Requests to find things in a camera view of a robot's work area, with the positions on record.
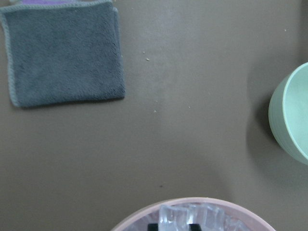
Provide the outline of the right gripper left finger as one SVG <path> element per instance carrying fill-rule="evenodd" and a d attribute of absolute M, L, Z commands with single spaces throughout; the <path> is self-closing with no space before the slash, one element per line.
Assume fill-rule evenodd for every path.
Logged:
<path fill-rule="evenodd" d="M 158 223 L 150 223 L 147 225 L 147 231 L 159 231 Z"/>

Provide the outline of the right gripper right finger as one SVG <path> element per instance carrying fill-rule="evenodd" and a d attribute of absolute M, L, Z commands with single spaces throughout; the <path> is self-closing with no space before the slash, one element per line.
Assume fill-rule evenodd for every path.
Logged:
<path fill-rule="evenodd" d="M 199 224 L 189 224 L 189 231 L 201 231 Z"/>

